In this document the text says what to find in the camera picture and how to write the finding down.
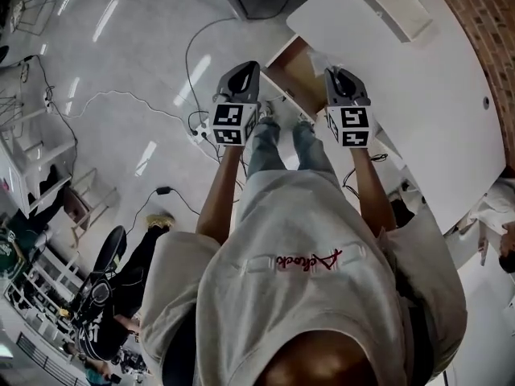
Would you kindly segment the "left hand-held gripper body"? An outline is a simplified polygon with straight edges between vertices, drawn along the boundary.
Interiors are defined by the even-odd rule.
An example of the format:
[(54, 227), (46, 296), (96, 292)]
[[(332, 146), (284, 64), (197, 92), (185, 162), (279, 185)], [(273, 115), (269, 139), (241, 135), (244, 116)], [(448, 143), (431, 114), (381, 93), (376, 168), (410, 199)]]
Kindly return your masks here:
[[(257, 64), (252, 90), (230, 95), (227, 89), (230, 71), (237, 69), (241, 72), (247, 63)], [(258, 123), (261, 68), (257, 61), (251, 60), (239, 64), (231, 70), (226, 72), (219, 80), (216, 93), (213, 96), (216, 108), (210, 114), (210, 123), (217, 145), (245, 146)]]

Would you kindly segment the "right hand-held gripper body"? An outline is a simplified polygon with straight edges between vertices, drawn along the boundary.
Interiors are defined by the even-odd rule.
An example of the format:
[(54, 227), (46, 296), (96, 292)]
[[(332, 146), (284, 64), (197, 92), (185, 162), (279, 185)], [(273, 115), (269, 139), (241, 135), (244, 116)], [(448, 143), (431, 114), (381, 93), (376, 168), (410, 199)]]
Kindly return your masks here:
[[(339, 70), (342, 67), (331, 66), (339, 83)], [(377, 133), (377, 121), (369, 110), (371, 100), (365, 84), (356, 79), (356, 94), (354, 96), (328, 95), (328, 68), (324, 71), (327, 93), (325, 112), (328, 128), (336, 142), (344, 148), (367, 148)]]

